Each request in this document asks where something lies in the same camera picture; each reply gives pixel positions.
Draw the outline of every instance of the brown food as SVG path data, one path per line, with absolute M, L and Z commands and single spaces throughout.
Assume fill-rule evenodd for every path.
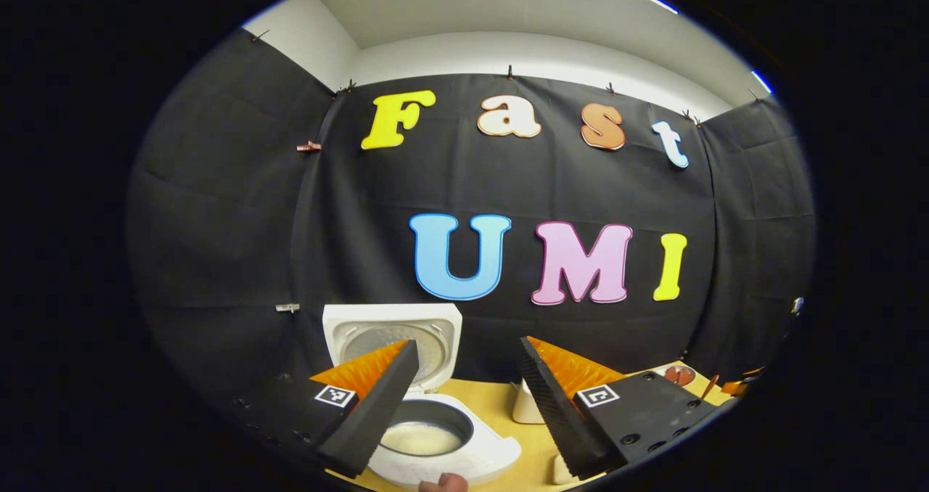
M 685 366 L 670 366 L 664 371 L 664 377 L 669 380 L 669 382 L 674 382 L 684 387 L 693 382 L 694 378 L 697 377 L 697 373 Z

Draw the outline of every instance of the white ceiling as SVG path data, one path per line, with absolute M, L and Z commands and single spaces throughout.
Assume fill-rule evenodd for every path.
M 750 68 L 684 16 L 650 0 L 321 0 L 361 49 L 406 38 L 471 31 L 562 36 L 663 66 L 720 99 L 757 93 Z

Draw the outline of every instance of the wooden table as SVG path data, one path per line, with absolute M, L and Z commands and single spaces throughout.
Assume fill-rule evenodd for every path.
M 679 362 L 673 364 L 687 366 Z M 700 375 L 699 372 L 694 372 L 696 372 L 696 377 L 684 389 L 690 390 L 696 396 L 700 396 L 710 383 L 710 380 Z M 638 372 L 627 374 L 627 376 L 634 374 L 638 374 Z M 558 449 L 555 448 L 554 440 L 544 424 L 528 425 L 514 422 L 512 414 L 515 397 L 517 397 L 514 385 L 510 383 L 449 380 L 439 387 L 438 392 L 459 399 L 498 435 L 504 438 L 513 436 L 522 446 L 520 458 L 517 459 L 517 462 L 507 473 L 504 473 L 496 481 L 484 483 L 484 485 L 470 486 L 468 492 L 491 492 L 494 490 L 558 492 L 573 488 L 578 483 L 586 483 L 603 476 L 601 473 L 601 475 L 594 476 L 584 482 L 552 485 L 552 460 L 558 454 Z M 706 396 L 706 402 L 711 403 L 711 405 L 720 405 L 720 403 L 730 398 L 729 394 L 722 393 L 722 389 L 718 385 L 714 385 Z M 386 482 L 369 468 L 364 469 L 364 472 L 355 479 L 348 479 L 336 475 L 334 472 L 330 473 L 378 492 L 405 492 L 404 488 Z

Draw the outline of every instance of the foam letter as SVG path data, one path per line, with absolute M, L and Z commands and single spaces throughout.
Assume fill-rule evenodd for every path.
M 467 279 L 449 271 L 449 237 L 458 220 L 447 214 L 418 214 L 409 219 L 416 233 L 416 279 L 430 294 L 445 300 L 475 300 L 490 294 L 500 283 L 504 258 L 504 233 L 510 218 L 495 214 L 471 218 L 471 228 L 480 235 L 478 273 Z
M 574 226 L 564 221 L 539 224 L 535 234 L 545 241 L 545 260 L 541 268 L 541 287 L 532 293 L 532 303 L 557 305 L 565 300 L 561 290 L 561 273 L 568 281 L 574 301 L 581 301 L 594 278 L 597 286 L 590 293 L 595 303 L 625 300 L 626 246 L 633 230 L 625 225 L 611 224 L 600 230 L 590 254 L 584 252 L 581 238 Z
M 626 142 L 626 134 L 618 124 L 623 116 L 616 108 L 598 103 L 588 103 L 581 109 L 581 136 L 587 145 L 616 151 Z
M 507 109 L 497 109 L 504 103 Z M 513 133 L 517 137 L 532 138 L 541 132 L 541 126 L 535 122 L 532 104 L 527 99 L 500 95 L 485 99 L 480 106 L 494 110 L 478 116 L 478 128 L 488 135 L 502 137 Z
M 681 256 L 687 247 L 687 238 L 683 234 L 664 234 L 661 237 L 664 247 L 664 267 L 661 268 L 661 281 L 655 290 L 655 301 L 673 300 L 681 294 L 677 287 L 677 277 L 681 273 Z
M 687 157 L 681 155 L 677 149 L 677 142 L 681 141 L 681 135 L 674 132 L 671 126 L 665 122 L 656 122 L 651 126 L 652 130 L 661 135 L 661 145 L 664 146 L 664 154 L 668 155 L 671 164 L 677 165 L 678 168 L 686 168 Z
M 411 102 L 406 109 L 404 102 Z M 371 134 L 362 139 L 362 149 L 378 147 L 395 147 L 404 143 L 404 135 L 397 132 L 397 122 L 404 122 L 404 129 L 412 129 L 419 120 L 419 104 L 429 107 L 435 103 L 435 93 L 431 91 L 414 91 L 384 95 L 375 99 L 377 111 L 371 125 Z

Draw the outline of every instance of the hook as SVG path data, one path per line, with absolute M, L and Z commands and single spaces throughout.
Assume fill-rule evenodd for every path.
M 255 38 L 253 38 L 253 39 L 252 39 L 252 44 L 255 43 L 255 40 L 258 40 L 258 39 L 262 38 L 262 36 L 265 36 L 265 33 L 262 33 L 261 35 L 256 36 Z

